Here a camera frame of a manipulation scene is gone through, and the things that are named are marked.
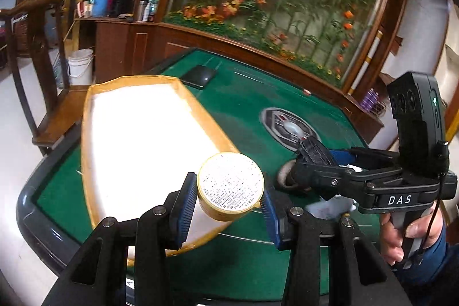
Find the screw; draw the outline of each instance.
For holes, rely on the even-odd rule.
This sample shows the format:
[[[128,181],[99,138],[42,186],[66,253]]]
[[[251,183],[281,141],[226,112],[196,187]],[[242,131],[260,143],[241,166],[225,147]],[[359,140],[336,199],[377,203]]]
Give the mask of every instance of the screw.
[[[293,208],[290,209],[290,212],[296,216],[296,217],[299,217],[299,216],[302,216],[303,213],[304,213],[304,210],[302,208],[300,208],[299,206],[294,206]]]
[[[343,217],[341,218],[341,224],[346,227],[352,227],[354,225],[354,219],[351,217]]]
[[[110,226],[113,226],[113,224],[116,222],[116,219],[113,218],[113,217],[107,217],[107,218],[104,218],[103,221],[102,221],[102,225],[104,227],[110,227]]]
[[[166,208],[163,207],[162,205],[158,205],[153,208],[153,213],[155,216],[162,216],[166,212]]]

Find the green felt tabletop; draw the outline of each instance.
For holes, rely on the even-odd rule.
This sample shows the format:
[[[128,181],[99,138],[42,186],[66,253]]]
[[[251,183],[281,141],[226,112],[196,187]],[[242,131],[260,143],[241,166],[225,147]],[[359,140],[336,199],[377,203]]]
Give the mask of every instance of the green felt tabletop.
[[[252,158],[270,178],[293,153],[277,143],[259,120],[267,107],[289,110],[306,120],[328,148],[363,146],[346,116],[314,96],[306,96],[278,78],[255,68],[208,52],[194,51],[164,75],[179,77],[197,64],[217,69],[204,90],[189,88],[237,148]],[[80,148],[68,155],[36,196],[37,205],[58,226],[79,242],[91,232],[80,171]],[[315,195],[295,199],[306,205]],[[376,241],[376,216],[354,212],[353,217]],[[285,285],[289,252],[279,252],[269,242],[263,216],[252,211],[232,223],[209,243],[168,258],[173,287],[205,296],[238,300],[280,300]],[[321,248],[321,289],[328,292],[328,250]]]

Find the tiled floor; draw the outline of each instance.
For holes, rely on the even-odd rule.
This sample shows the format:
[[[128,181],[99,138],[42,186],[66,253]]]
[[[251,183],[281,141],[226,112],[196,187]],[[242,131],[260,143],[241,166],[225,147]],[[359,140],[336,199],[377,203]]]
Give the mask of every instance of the tiled floor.
[[[40,86],[30,60],[21,77],[36,120],[44,115]],[[38,306],[57,277],[35,255],[16,224],[15,207],[22,186],[41,160],[8,69],[0,71],[0,268],[25,306]]]

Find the human hand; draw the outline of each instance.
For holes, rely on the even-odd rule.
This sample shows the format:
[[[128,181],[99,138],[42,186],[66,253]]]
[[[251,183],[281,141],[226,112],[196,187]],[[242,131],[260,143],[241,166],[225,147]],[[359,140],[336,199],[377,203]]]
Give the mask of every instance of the human hand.
[[[430,219],[432,218],[435,204],[430,208],[429,214],[425,217],[419,218],[412,222],[405,231],[405,237],[409,239],[418,239],[424,237],[427,233]],[[381,241],[381,255],[389,265],[394,265],[395,262],[403,260],[403,235],[400,230],[397,230],[392,224],[391,214],[380,215],[380,241]],[[438,209],[432,227],[427,238],[424,248],[429,248],[435,244],[442,233],[443,216],[440,209]]]

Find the camera lens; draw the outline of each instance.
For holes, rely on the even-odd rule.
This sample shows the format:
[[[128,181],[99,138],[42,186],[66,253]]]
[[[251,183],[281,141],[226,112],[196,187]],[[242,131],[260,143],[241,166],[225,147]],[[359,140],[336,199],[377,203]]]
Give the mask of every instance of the camera lens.
[[[397,110],[397,102],[395,101],[394,96],[391,96],[391,107],[392,107],[392,112],[395,112]]]
[[[406,94],[406,99],[407,99],[407,102],[408,102],[408,109],[411,112],[414,112],[415,109],[416,109],[416,99],[415,99],[415,96],[413,95],[413,92],[411,90],[408,90],[408,92]]]
[[[398,94],[398,96],[397,96],[397,105],[400,108],[400,110],[402,111],[402,113],[406,112],[406,100],[405,100],[405,96],[403,96],[403,94]]]

